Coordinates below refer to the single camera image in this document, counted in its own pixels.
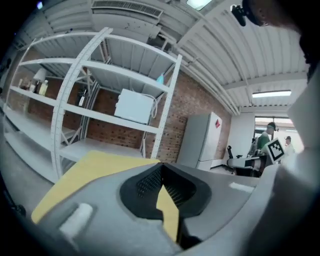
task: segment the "yellow sheet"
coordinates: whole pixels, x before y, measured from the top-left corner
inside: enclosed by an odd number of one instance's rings
[[[95,179],[159,162],[157,159],[135,158],[90,151],[49,190],[32,212],[31,219],[37,224],[56,204]],[[157,208],[163,211],[164,229],[172,240],[176,241],[179,211],[164,186],[158,195]]]

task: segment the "shelf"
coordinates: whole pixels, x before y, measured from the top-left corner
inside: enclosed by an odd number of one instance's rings
[[[35,115],[21,114],[13,111],[9,107],[5,110],[5,115],[8,119],[31,140],[36,142],[48,151],[51,151],[51,123],[45,121]],[[75,134],[74,130],[62,127],[62,132],[67,139],[70,139]]]
[[[55,34],[45,38],[41,38],[31,44],[39,53],[46,58],[76,58],[81,50],[89,43],[89,41],[97,34],[97,32],[71,32],[63,34]],[[103,61],[103,57],[99,48],[95,49],[91,55],[91,59],[95,61]]]
[[[40,68],[44,68],[47,71],[47,77],[64,78],[74,62],[74,58],[41,58],[21,62],[19,67],[33,74],[36,74]]]
[[[29,98],[32,98],[32,99],[34,99],[36,101],[39,101],[39,102],[42,102],[42,103],[45,103],[45,104],[48,104],[48,105],[53,106],[53,107],[55,107],[56,104],[57,104],[55,99],[39,95],[39,94],[34,93],[32,91],[29,91],[29,90],[24,90],[24,89],[15,87],[15,86],[11,86],[10,89],[15,91],[15,92],[17,92],[17,93],[19,93],[19,94],[25,95],[25,96],[27,96]]]
[[[71,161],[77,162],[92,150],[126,157],[143,157],[139,149],[100,142],[90,138],[82,139],[76,143],[62,148],[60,150],[60,155]]]
[[[106,89],[121,92],[122,89],[131,90],[132,87],[135,92],[155,98],[163,92],[169,92],[168,86],[126,68],[90,60],[84,61],[83,65],[90,70],[100,86]]]
[[[106,37],[111,63],[156,80],[177,59],[151,45],[109,34]]]
[[[54,172],[51,153],[29,139],[20,131],[4,134],[6,141],[25,163],[47,180],[55,183],[58,175]]]
[[[136,129],[136,130],[140,130],[140,131],[144,131],[144,132],[148,132],[148,133],[152,133],[152,134],[156,134],[158,133],[159,129],[157,127],[152,127],[149,125],[145,125],[145,124],[141,124],[138,122],[133,122],[133,121],[129,121],[129,120],[125,120],[116,116],[112,116],[112,115],[108,115],[108,114],[103,114],[100,112],[96,112],[93,110],[89,110],[89,109],[85,109],[83,107],[79,107],[79,106],[74,106],[71,104],[66,104],[65,105],[65,109],[66,111],[70,111],[72,113],[76,113],[88,118],[93,118],[93,119],[97,119],[97,120],[101,120],[107,123],[111,123],[111,124],[115,124],[118,126],[124,126],[124,127],[129,127],[132,129]]]

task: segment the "gray plastic surface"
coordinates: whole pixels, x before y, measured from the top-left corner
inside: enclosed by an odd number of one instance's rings
[[[268,255],[269,250],[306,217],[319,196],[319,156],[320,149],[306,148],[277,165],[272,197],[255,228],[246,255]],[[263,173],[274,166],[267,167]]]
[[[180,164],[171,164],[180,170],[206,182],[212,191],[209,204],[199,215],[184,220],[190,236],[206,240],[241,210],[251,193],[229,187],[231,183],[256,187],[259,178],[225,175],[208,171],[195,170]]]
[[[41,219],[40,227],[54,234],[70,209],[87,203],[94,208],[93,216],[75,239],[83,255],[175,255],[181,249],[169,238],[162,221],[137,218],[120,199],[122,183],[152,166],[132,168],[90,182],[56,205]]]
[[[264,170],[249,199],[226,225],[207,240],[178,255],[241,255],[243,250],[246,249],[247,241],[262,217],[272,195],[277,167],[278,165],[271,165]]]

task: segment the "bottle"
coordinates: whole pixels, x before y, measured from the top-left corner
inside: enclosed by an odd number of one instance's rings
[[[34,93],[34,92],[35,92],[35,89],[36,89],[36,86],[35,86],[34,83],[32,82],[31,85],[30,85],[30,87],[29,87],[29,91]]]
[[[34,88],[34,91],[33,91],[35,94],[38,93],[39,85],[40,85],[40,81],[36,81],[35,88]]]
[[[80,102],[79,102],[79,107],[82,107],[82,105],[84,104],[86,93],[87,93],[87,90],[85,89],[83,94],[82,94],[82,96],[81,96],[81,99],[80,99]]]
[[[39,94],[45,96],[48,88],[48,80],[45,80],[40,87]]]
[[[165,77],[164,77],[164,73],[162,73],[157,79],[156,79],[156,81],[158,82],[158,83],[160,83],[160,84],[164,84],[164,82],[165,82]]]
[[[21,87],[21,85],[22,85],[22,82],[23,82],[23,81],[24,81],[23,79],[20,79],[20,80],[19,80],[18,88],[20,88],[20,87]]]
[[[32,81],[29,80],[28,83],[26,84],[26,89],[25,90],[30,90],[31,84],[32,84]]]

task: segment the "fluorescent light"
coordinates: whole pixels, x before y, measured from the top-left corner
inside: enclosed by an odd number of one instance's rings
[[[262,97],[279,97],[279,96],[290,96],[291,90],[276,90],[276,91],[266,91],[266,92],[255,92],[252,94],[252,98],[262,98]]]
[[[37,2],[36,3],[36,7],[38,8],[38,10],[42,9],[42,7],[44,7],[44,5],[42,4],[42,2]]]
[[[187,0],[186,4],[192,8],[200,11],[203,7],[209,4],[212,0]]]

